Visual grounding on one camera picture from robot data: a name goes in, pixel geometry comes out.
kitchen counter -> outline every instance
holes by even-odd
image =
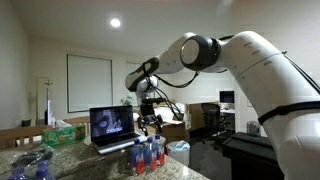
[[[32,147],[0,151],[0,176],[11,170],[12,158]],[[57,179],[207,179],[201,174],[166,156],[163,167],[151,173],[133,177],[129,171],[129,151],[115,151],[100,155],[91,145],[82,141],[55,146],[57,155],[49,162],[51,173]]]

white robotic arm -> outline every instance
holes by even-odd
[[[320,178],[320,88],[270,42],[250,31],[227,42],[186,33],[128,75],[126,87],[143,96],[150,84],[137,87],[151,82],[146,77],[184,67],[228,69],[257,112],[285,178]]]

computer monitor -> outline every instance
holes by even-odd
[[[220,103],[234,103],[234,91],[220,91]]]

black chair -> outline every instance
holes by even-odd
[[[207,141],[213,142],[211,145],[217,150],[231,135],[231,131],[227,128],[230,123],[221,118],[219,105],[202,103],[201,107],[204,113],[205,137],[207,137],[202,140],[202,143],[205,144]]]

ceiling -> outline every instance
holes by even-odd
[[[221,34],[232,0],[12,0],[30,36],[154,56],[186,32]],[[121,28],[109,21],[118,17]]]

